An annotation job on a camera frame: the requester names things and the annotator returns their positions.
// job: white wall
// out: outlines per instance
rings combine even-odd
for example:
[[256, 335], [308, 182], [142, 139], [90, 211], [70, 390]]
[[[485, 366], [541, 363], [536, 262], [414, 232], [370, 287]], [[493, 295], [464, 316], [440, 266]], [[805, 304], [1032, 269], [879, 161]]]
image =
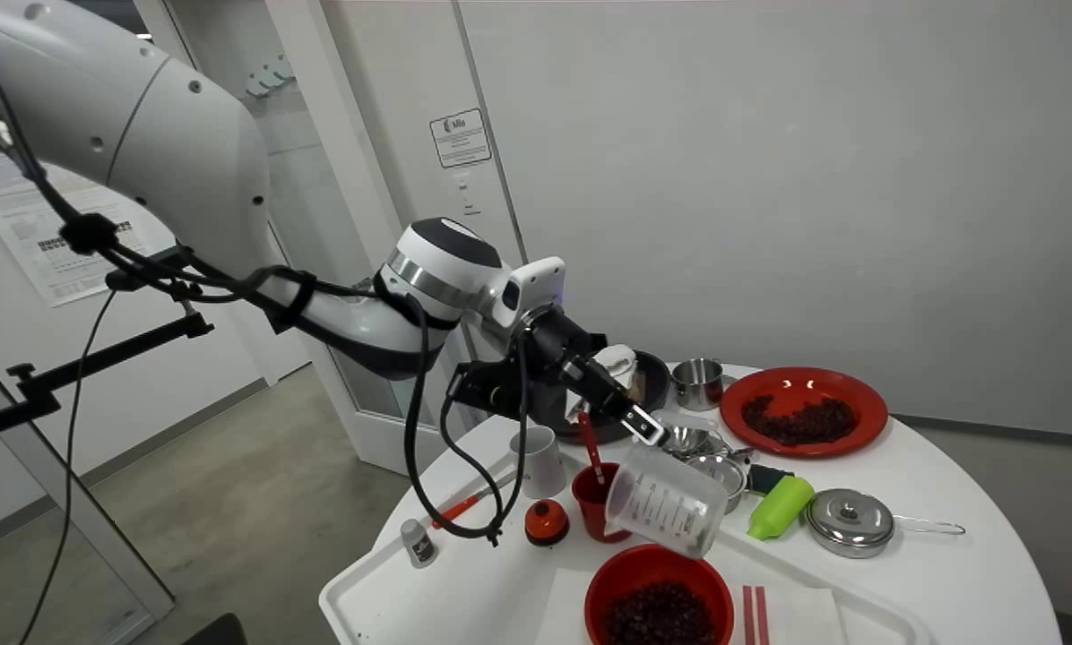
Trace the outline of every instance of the white wall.
[[468, 4], [519, 222], [664, 354], [1072, 432], [1072, 0]]
[[[49, 308], [0, 244], [0, 379], [16, 390], [8, 377], [12, 366], [33, 363], [38, 369], [55, 369], [78, 358], [101, 304], [104, 295]], [[76, 446], [78, 471], [104, 467], [259, 379], [248, 343], [238, 332], [240, 326], [234, 323], [238, 311], [204, 308], [204, 316], [214, 323], [214, 332], [167, 343], [161, 351], [88, 379]], [[121, 295], [101, 326], [96, 347], [171, 320], [180, 320], [180, 304], [159, 295]], [[71, 385], [58, 398], [66, 408], [38, 426], [55, 444], [66, 444]], [[40, 486], [33, 486], [0, 446], [0, 518], [38, 496]]]
[[519, 266], [494, 161], [440, 168], [431, 121], [479, 106], [458, 28], [446, 0], [326, 0], [330, 28], [365, 128], [407, 217], [449, 214]]

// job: wire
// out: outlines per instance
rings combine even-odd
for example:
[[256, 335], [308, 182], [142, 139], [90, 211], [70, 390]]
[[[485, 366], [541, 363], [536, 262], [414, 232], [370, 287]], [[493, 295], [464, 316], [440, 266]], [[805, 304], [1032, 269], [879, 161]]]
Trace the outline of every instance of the wire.
[[240, 300], [238, 287], [214, 284], [208, 274], [188, 274], [182, 269], [180, 273], [167, 273], [161, 266], [155, 266], [151, 259], [138, 255], [125, 244], [104, 248], [101, 255], [110, 266], [120, 266], [121, 273], [138, 274], [142, 284], [170, 295], [171, 300], [201, 300], [201, 304]]
[[61, 518], [61, 537], [58, 537], [55, 561], [46, 567], [46, 575], [42, 575], [42, 584], [40, 584], [33, 615], [28, 615], [28, 622], [26, 622], [17, 645], [28, 645], [28, 637], [33, 637], [33, 629], [38, 629], [38, 621], [40, 621], [40, 612], [42, 612], [42, 606], [46, 606], [46, 594], [49, 594], [49, 586], [55, 586], [55, 580], [58, 580], [58, 570], [61, 570], [61, 560], [66, 560], [66, 545], [70, 545], [70, 535], [71, 535], [71, 501], [76, 501], [76, 496], [71, 496], [71, 478], [76, 478], [71, 450], [76, 450], [76, 426], [78, 426], [84, 358], [95, 351], [96, 332], [101, 332], [101, 323], [104, 323], [110, 300], [116, 300], [116, 291], [109, 291], [109, 298], [104, 298], [104, 304], [101, 304], [101, 311], [96, 311], [96, 323], [95, 323], [95, 330], [90, 330], [90, 335], [88, 335], [88, 343], [84, 343], [84, 351], [78, 351], [78, 377], [76, 377], [76, 390], [71, 390], [70, 435], [66, 435], [66, 518]]
[[502, 513], [498, 478], [470, 450], [464, 450], [464, 444], [453, 435], [453, 426], [449, 426], [458, 382], [464, 382], [464, 377], [453, 377], [449, 392], [440, 402], [439, 432], [487, 482], [487, 492], [494, 496], [494, 517], [498, 517]]
[[[431, 326], [428, 326], [428, 311], [416, 304], [416, 316], [419, 316], [419, 330], [422, 330], [422, 340], [419, 340], [419, 354], [428, 358], [431, 354]], [[440, 435], [446, 444], [464, 457], [470, 463], [470, 469], [479, 469], [485, 475], [485, 482], [493, 486], [494, 493], [494, 517], [487, 526], [464, 526], [456, 518], [446, 518], [440, 510], [431, 501], [428, 486], [422, 486], [422, 475], [419, 475], [419, 413], [422, 413], [422, 390], [428, 390], [428, 373], [419, 373], [416, 379], [416, 390], [414, 390], [414, 402], [408, 402], [408, 413], [407, 413], [407, 432], [403, 432], [403, 455], [407, 455], [407, 475], [419, 496], [419, 504], [428, 510], [428, 517], [446, 526], [449, 535], [456, 537], [487, 537], [493, 545], [498, 545], [498, 535], [502, 535], [502, 524], [510, 518], [519, 492], [523, 492], [523, 471], [526, 471], [526, 351], [523, 351], [523, 340], [517, 340], [517, 351], [519, 351], [519, 455], [517, 455], [517, 478], [512, 478], [512, 492], [510, 492], [510, 501], [502, 504], [502, 492], [498, 492], [498, 478], [470, 455], [464, 450], [453, 432], [449, 432], [449, 408], [453, 408], [453, 390], [456, 382], [449, 382], [449, 398], [440, 403]]]

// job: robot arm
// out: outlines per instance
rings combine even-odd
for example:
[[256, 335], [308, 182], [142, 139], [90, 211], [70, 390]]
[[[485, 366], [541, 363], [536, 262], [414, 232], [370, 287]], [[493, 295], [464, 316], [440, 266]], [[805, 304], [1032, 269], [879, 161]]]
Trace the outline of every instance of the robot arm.
[[536, 369], [559, 369], [580, 398], [661, 439], [661, 422], [592, 363], [588, 332], [559, 311], [559, 259], [506, 269], [470, 230], [428, 217], [403, 232], [370, 291], [259, 274], [281, 259], [266, 244], [266, 142], [248, 106], [76, 4], [0, 0], [0, 89], [0, 150], [28, 142], [38, 156], [147, 204], [198, 269], [256, 279], [238, 295], [275, 326], [298, 326], [379, 377], [414, 377], [431, 369], [449, 330], [480, 320], [498, 343], [519, 335]]

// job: white table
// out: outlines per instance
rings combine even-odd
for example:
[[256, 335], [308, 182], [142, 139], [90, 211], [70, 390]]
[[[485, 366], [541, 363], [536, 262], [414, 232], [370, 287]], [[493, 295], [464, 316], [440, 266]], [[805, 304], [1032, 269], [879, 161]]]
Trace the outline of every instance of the white table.
[[[740, 444], [722, 426], [719, 413], [685, 419], [719, 431], [728, 444]], [[506, 439], [512, 435], [512, 431], [512, 419], [487, 419], [464, 435], [464, 446], [480, 463], [494, 463], [498, 455], [506, 455]], [[823, 545], [816, 545], [810, 535], [794, 531], [790, 537], [768, 545], [779, 551], [779, 560], [800, 561], [805, 570], [824, 573], [829, 580], [856, 584], [862, 590], [877, 590], [879, 597], [912, 610], [945, 645], [1061, 645], [1055, 606], [1021, 537], [1012, 531], [992, 496], [912, 426], [888, 419], [886, 432], [877, 444], [843, 457], [794, 463], [761, 455], [761, 463], [798, 469], [819, 492], [869, 492], [882, 496], [896, 517], [952, 518], [967, 526], [967, 542], [939, 545], [905, 537], [879, 560], [836, 560]], [[456, 455], [440, 455], [422, 471], [422, 478], [428, 492], [433, 492], [433, 496], [440, 501], [446, 493], [468, 486], [470, 469]], [[758, 496], [745, 496], [732, 517], [724, 517], [724, 531], [743, 535], [753, 504]], [[397, 542], [397, 526], [408, 517], [422, 517], [414, 492], [397, 501], [377, 545]]]

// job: gray floor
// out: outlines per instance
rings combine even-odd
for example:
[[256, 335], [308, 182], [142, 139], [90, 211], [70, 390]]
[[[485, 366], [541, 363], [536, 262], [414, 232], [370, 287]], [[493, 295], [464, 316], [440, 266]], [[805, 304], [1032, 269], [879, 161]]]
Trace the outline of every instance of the gray floor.
[[[180, 645], [238, 612], [250, 645], [333, 640], [320, 586], [359, 560], [407, 478], [354, 463], [314, 373], [256, 390], [175, 431], [95, 482], [104, 510], [180, 594], [142, 645]], [[0, 537], [0, 640], [16, 640], [49, 560], [58, 517]], [[71, 542], [33, 640], [104, 640], [125, 590]]]

